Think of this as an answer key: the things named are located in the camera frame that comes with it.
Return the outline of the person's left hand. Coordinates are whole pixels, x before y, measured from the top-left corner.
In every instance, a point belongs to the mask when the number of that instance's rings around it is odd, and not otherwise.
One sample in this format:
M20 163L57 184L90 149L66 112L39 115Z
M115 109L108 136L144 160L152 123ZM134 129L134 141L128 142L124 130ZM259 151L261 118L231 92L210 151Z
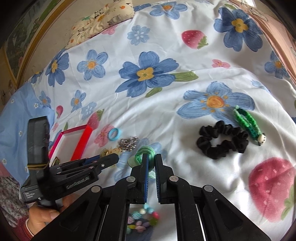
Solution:
M47 223L53 221L60 213L67 209L77 198L78 194L70 194L62 198L62 207L59 211L55 209L41 207L34 203L29 209L29 218L27 221L27 227L29 231L36 235L42 230Z

